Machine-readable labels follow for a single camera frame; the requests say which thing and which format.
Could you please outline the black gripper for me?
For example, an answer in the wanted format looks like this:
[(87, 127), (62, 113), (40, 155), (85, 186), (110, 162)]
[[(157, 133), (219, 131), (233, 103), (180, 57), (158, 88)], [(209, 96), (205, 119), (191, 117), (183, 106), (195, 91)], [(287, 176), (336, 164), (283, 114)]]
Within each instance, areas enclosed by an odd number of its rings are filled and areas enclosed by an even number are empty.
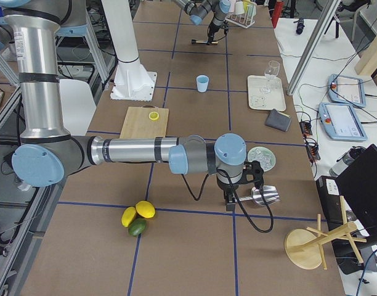
[(232, 180), (227, 177), (217, 177), (216, 180), (219, 188), (223, 190), (226, 211), (233, 212), (235, 210), (236, 200), (238, 200), (238, 194), (236, 192), (238, 185), (234, 184)]
[(214, 41), (214, 35), (219, 31), (221, 26), (221, 23), (214, 23), (211, 22), (208, 26), (207, 30), (207, 36), (208, 36), (208, 42), (213, 42)]

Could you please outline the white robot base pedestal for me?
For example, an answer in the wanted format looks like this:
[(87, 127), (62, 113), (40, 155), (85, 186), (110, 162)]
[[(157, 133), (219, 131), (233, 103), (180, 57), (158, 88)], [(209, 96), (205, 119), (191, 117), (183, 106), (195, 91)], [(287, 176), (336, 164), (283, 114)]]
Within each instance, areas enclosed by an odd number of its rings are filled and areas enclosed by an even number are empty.
[(102, 5), (118, 60), (111, 98), (150, 102), (157, 73), (141, 64), (129, 2), (103, 1)]

